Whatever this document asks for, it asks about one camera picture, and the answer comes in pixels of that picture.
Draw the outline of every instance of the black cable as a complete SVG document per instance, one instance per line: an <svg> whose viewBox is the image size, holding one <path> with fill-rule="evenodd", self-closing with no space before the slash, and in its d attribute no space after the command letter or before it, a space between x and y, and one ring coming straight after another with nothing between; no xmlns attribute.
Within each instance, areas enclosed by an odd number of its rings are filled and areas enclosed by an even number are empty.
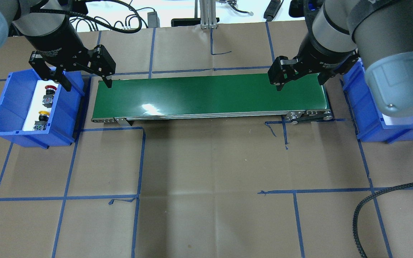
<svg viewBox="0 0 413 258"><path fill-rule="evenodd" d="M152 9L152 11L156 11L154 8L152 8L152 7L143 7L143 8L139 8L139 9L136 9L136 10L144 10L144 9Z"/></svg>
<svg viewBox="0 0 413 258"><path fill-rule="evenodd" d="M127 24L127 19L129 18L129 17L136 17L136 15L135 14L131 14L131 15L128 15L126 18L125 18L125 26L130 26L130 23L129 24Z"/></svg>
<svg viewBox="0 0 413 258"><path fill-rule="evenodd" d="M101 1L101 0L87 0L87 2L97 2L97 1ZM92 18L92 17L90 17L90 16L87 16L87 15L85 15L85 14L78 13L78 12L75 12L75 11L54 10L54 9L35 9L35 8L32 8L32 9L31 9L31 13L53 13L53 14L64 14L64 15L69 15L69 16L77 16L77 17L81 17L81 18L83 18L83 19L92 21L92 22L94 22L94 23L98 23L98 24L100 24L101 26L103 26L103 27L105 27L105 28L108 28L108 29L111 29L111 30L113 30L113 31L117 31L117 32L120 32L120 33L125 33L125 34L132 34L132 33L136 33L136 32L138 32L138 31L141 30L141 28L142 28L142 26L143 26L143 23L142 23L143 18L141 18L141 17L139 16L138 11L136 11L131 5L129 5L129 4L125 3L125 2L122 2L122 1L120 1L120 0L106 0L106 1L114 2L114 3L118 3L118 4L121 4L121 5L124 5L124 6L126 6L129 10L133 11L133 12L135 13L136 17L138 17L138 27L135 28L135 29L120 29L120 28L115 28L115 27L109 26L108 24L106 24L106 23L104 23L104 22L102 22L102 21L99 21L99 20L97 20L97 19L95 19L95 18Z"/></svg>
<svg viewBox="0 0 413 258"><path fill-rule="evenodd" d="M133 16L133 17L131 17L131 18L128 20L128 26L129 26L129 27L130 27L130 20L133 19L133 18L136 18L136 16ZM143 21L143 23L144 23L144 25L146 26L146 28L148 28L148 24L146 23L146 21L145 21L144 19L141 19L141 21Z"/></svg>
<svg viewBox="0 0 413 258"><path fill-rule="evenodd" d="M229 3L229 5L232 7L232 9L234 9L234 10L237 11L238 13L246 13L246 14L251 15L251 12L249 12L249 11L238 10L237 7L233 6L231 3Z"/></svg>
<svg viewBox="0 0 413 258"><path fill-rule="evenodd" d="M81 21L84 21L85 23L87 23L87 25L89 25L90 31L94 31L94 30L92 29L92 26L90 26L90 23L88 23L87 20L85 20L85 19L79 19L79 20L77 21L76 27L74 28L76 31L77 31L77 25L79 25L79 23L80 23Z"/></svg>
<svg viewBox="0 0 413 258"><path fill-rule="evenodd" d="M108 20L106 20L105 18L100 17L100 16L95 16L95 17L94 17L94 19L97 19L97 18L100 18L100 19L102 19L103 21L106 21L106 23L108 23L109 26L113 26L113 25L111 25L111 23L110 23Z"/></svg>
<svg viewBox="0 0 413 258"><path fill-rule="evenodd" d="M406 183L404 185L400 185L400 186L393 186L393 187L389 187L386 189L383 189L381 191L378 191L377 193L374 193L366 198L364 198L364 200L362 200L358 206L355 209L355 213L353 214L353 238L355 239L355 244L356 247L358 248L358 252L361 255L362 258L367 258L366 253L364 252L364 249L362 248L361 242L359 241L359 236L358 236L358 215L359 215L359 211L361 210L361 208L364 206L364 204L366 204L368 201L376 198L377 196L392 192L392 191L396 191L396 190L402 190L402 189L406 189L406 188L410 188L413 187L413 183Z"/></svg>
<svg viewBox="0 0 413 258"><path fill-rule="evenodd" d="M114 27L116 27L116 24L120 23L122 25L123 28L125 28L125 26L123 26L123 23L121 21L116 21L116 23L114 24Z"/></svg>

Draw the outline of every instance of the blue plastic bin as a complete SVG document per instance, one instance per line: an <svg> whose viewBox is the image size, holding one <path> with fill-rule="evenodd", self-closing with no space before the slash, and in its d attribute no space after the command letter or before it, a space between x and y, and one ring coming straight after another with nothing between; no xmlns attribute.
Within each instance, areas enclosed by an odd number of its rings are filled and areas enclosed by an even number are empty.
<svg viewBox="0 0 413 258"><path fill-rule="evenodd" d="M344 75L343 90L347 93L358 127L357 138L363 142L388 142L413 140L413 123L387 125L377 109L372 93L364 80L364 66L359 60Z"/></svg>
<svg viewBox="0 0 413 258"><path fill-rule="evenodd" d="M36 83L41 78L33 69L11 72L7 76L0 98L0 137L22 147L44 149L74 142L72 134L79 103L84 96L84 81L81 72L63 73L70 80L72 89L67 92L61 85L57 87L49 121L43 131L22 131Z"/></svg>

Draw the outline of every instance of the robotic arm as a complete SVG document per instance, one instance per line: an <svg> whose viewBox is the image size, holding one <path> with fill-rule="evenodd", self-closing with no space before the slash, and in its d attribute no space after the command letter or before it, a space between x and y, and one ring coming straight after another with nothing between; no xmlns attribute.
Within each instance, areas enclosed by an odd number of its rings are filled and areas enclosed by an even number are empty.
<svg viewBox="0 0 413 258"><path fill-rule="evenodd" d="M116 62L105 46L98 45L92 50L85 48L69 22L69 16L40 13L46 9L62 10L62 7L58 0L0 0L0 47L7 38L10 23L13 23L36 49L29 63L41 79L61 83L70 91L71 83L63 71L83 70L102 77L110 88ZM51 70L46 62L56 70Z"/></svg>
<svg viewBox="0 0 413 258"><path fill-rule="evenodd" d="M295 58L277 57L269 69L277 90L309 73L319 73L322 85L361 56L380 111L413 116L413 0L293 0L291 6L303 8L308 34Z"/></svg>

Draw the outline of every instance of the conveyor belt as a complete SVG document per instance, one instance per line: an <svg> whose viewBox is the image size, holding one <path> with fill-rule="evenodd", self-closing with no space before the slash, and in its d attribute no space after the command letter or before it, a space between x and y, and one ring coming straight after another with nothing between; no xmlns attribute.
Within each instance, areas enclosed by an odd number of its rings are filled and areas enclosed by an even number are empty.
<svg viewBox="0 0 413 258"><path fill-rule="evenodd" d="M92 122L216 118L330 111L316 75L277 92L267 74L223 75L99 83Z"/></svg>

